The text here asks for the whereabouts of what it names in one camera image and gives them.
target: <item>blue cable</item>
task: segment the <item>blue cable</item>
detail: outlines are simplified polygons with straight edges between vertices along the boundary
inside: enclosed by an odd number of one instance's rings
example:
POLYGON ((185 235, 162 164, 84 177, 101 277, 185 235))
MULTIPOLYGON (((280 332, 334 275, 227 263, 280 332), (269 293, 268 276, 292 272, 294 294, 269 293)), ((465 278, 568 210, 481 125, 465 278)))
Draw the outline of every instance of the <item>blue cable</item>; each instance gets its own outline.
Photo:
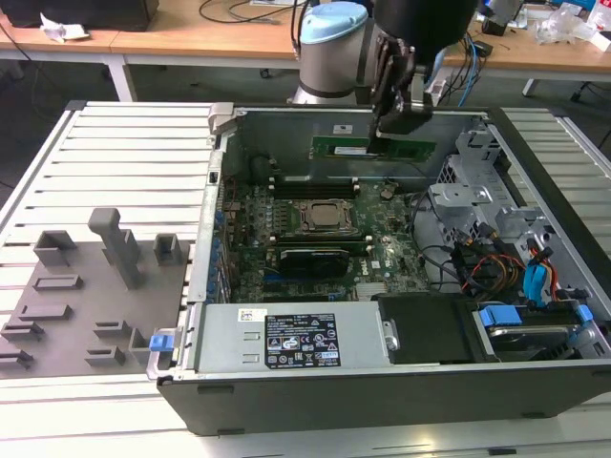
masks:
POLYGON ((471 67, 471 71, 469 72, 469 82, 467 83, 467 89, 465 89, 465 92, 462 94, 462 97, 460 98, 460 102, 458 102, 459 107, 462 107, 462 104, 465 103, 465 100, 467 100, 467 97, 469 96, 469 92, 471 91, 471 88, 474 82, 475 67, 477 66, 477 63, 476 63, 477 62, 477 50, 475 49, 474 41, 471 39, 469 35, 467 35, 467 39, 469 40, 469 44, 471 45, 471 52, 474 57, 474 64, 471 67))

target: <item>power supply label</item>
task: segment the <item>power supply label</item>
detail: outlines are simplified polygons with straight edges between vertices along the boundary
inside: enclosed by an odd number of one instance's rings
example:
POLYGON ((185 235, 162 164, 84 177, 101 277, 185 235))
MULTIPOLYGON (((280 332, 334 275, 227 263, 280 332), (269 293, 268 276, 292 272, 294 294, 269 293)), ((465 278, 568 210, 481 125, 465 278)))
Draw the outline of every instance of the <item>power supply label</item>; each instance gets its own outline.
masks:
POLYGON ((267 315, 265 365, 270 369, 342 365, 335 314, 267 315))

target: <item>blue tab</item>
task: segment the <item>blue tab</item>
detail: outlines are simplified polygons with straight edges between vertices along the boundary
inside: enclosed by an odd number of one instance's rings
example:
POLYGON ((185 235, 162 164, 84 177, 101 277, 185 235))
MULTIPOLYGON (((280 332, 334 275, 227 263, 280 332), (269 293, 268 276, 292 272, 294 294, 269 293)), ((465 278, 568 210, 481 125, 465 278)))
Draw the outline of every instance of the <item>blue tab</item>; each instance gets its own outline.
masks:
POLYGON ((530 301, 534 301, 537 307, 545 307, 545 302, 541 297, 543 286, 547 277, 547 269, 541 264, 533 264, 526 266, 526 272, 524 272, 524 282, 522 287, 524 289, 524 296, 530 301))
POLYGON ((151 351, 174 351, 174 336, 156 335, 149 342, 151 351))
POLYGON ((479 312, 479 317, 484 323, 484 327, 518 326, 522 324, 522 319, 519 317, 516 307, 504 303, 488 305, 479 312))
POLYGON ((479 311, 479 318, 481 318, 481 322, 484 324, 484 327, 490 327, 495 324, 492 315, 485 308, 479 311))
POLYGON ((594 316, 590 311, 590 307, 588 307, 585 303, 578 305, 577 314, 579 315, 583 323, 591 322, 592 320, 594 320, 594 316))

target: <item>motherboard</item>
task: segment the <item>motherboard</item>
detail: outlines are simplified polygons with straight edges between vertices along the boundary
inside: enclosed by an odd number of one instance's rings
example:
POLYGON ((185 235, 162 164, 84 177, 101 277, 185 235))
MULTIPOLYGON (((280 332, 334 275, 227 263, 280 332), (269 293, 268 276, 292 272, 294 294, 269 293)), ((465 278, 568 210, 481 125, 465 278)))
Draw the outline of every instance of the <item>motherboard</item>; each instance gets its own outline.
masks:
POLYGON ((370 301, 428 291, 397 183, 225 186, 231 302, 370 301))

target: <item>floor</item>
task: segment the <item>floor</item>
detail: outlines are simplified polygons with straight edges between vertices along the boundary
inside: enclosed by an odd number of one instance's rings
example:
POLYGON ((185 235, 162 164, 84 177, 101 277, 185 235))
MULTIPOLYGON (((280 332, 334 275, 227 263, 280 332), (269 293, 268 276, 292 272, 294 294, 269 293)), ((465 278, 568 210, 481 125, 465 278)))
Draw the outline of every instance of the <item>floor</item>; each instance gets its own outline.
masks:
MULTIPOLYGON (((6 201, 45 141, 67 100, 116 100, 104 67, 92 64, 46 63, 43 73, 22 63, 25 77, 0 77, 0 206, 6 201)), ((258 70, 136 66, 132 68, 141 101, 284 102, 297 88, 295 71, 272 71, 262 79, 258 70)), ((474 87, 467 105, 474 107, 544 107, 567 113, 595 144, 611 126, 611 85, 598 94, 584 91, 579 103, 569 97, 579 82, 541 82, 535 95, 521 95, 525 81, 487 78, 474 87)), ((450 104, 457 103, 460 94, 450 104)), ((611 157, 611 140, 602 149, 611 157)))

